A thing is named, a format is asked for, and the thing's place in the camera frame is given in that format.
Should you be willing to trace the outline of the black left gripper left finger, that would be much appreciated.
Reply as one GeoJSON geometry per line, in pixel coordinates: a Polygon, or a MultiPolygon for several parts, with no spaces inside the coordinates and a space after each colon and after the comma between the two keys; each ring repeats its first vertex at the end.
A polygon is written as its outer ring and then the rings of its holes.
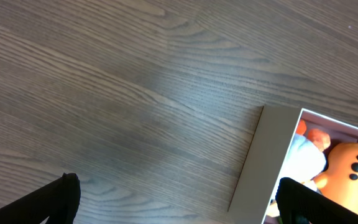
{"type": "Polygon", "coordinates": [[[80,180],[75,173],[31,192],[0,208],[0,224],[62,223],[73,224],[80,205],[80,180]]]}

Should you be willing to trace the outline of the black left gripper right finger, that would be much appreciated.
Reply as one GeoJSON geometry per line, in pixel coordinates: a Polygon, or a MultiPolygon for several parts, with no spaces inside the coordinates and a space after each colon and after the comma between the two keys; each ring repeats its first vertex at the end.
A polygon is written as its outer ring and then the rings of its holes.
{"type": "Polygon", "coordinates": [[[285,177],[275,196],[283,224],[358,224],[358,215],[285,177]]]}

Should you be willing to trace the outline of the white and yellow chick plush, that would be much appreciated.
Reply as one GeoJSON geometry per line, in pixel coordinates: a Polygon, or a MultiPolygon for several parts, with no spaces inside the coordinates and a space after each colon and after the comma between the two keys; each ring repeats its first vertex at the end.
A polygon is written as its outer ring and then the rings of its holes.
{"type": "Polygon", "coordinates": [[[326,165],[324,151],[330,145],[328,133],[317,128],[307,129],[305,120],[301,119],[278,179],[288,177],[317,192],[313,178],[323,171],[326,165]]]}

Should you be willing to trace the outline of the orange dog figurine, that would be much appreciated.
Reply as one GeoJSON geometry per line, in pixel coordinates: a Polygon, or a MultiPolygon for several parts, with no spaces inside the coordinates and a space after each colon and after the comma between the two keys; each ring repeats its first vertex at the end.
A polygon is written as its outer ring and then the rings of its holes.
{"type": "Polygon", "coordinates": [[[313,182],[323,196],[358,214],[358,142],[335,146],[328,155],[328,168],[313,182]]]}

